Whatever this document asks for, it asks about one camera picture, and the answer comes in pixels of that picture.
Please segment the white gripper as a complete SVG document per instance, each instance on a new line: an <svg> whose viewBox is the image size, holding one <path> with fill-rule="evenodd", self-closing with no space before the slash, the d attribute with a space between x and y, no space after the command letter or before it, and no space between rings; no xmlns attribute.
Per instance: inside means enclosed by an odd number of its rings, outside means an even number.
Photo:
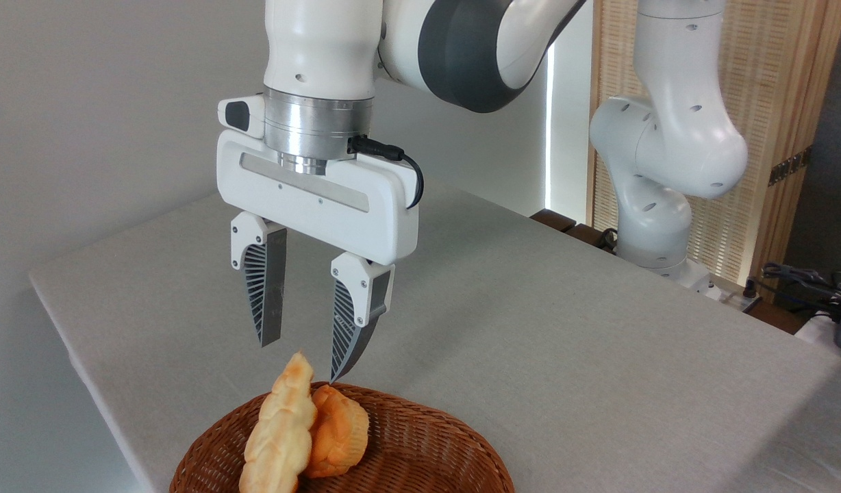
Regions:
<svg viewBox="0 0 841 493"><path fill-rule="evenodd" d="M416 173L379 149L355 147L371 114L368 98L297 94L229 98L217 107L224 127L217 188L242 210L231 222L231 264L243 272L261 346L281 336L286 228L347 251L331 262L330 383L351 371L388 311L395 268L389 264L417 245Z"/></svg>

